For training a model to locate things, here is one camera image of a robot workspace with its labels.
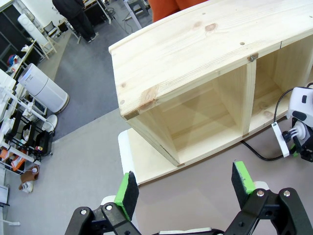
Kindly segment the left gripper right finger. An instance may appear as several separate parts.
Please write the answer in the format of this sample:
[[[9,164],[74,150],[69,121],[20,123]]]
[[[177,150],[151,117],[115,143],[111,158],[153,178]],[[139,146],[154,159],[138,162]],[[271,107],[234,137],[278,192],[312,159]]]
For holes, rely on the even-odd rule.
[[[226,235],[251,235],[261,220],[269,220],[278,235],[309,233],[309,217],[295,189],[257,188],[242,161],[233,162],[231,181],[241,210]]]

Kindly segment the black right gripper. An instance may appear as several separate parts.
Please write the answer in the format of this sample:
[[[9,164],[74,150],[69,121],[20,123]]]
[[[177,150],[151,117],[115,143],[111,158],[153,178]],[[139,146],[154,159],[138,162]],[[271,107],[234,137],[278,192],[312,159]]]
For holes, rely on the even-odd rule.
[[[294,143],[291,146],[290,154],[293,157],[301,157],[301,159],[306,160],[308,162],[313,161],[313,153],[310,152],[313,150],[313,136],[311,134],[307,134],[304,139],[300,139],[298,135],[294,137]]]

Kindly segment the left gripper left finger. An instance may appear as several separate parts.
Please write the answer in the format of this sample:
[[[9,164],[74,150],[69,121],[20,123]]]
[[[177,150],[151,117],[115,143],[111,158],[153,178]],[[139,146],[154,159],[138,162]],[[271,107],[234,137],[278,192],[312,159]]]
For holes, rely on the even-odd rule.
[[[121,185],[113,201],[101,204],[97,209],[78,207],[68,224],[67,235],[139,235],[140,231],[132,223],[139,196],[135,174],[124,174]]]

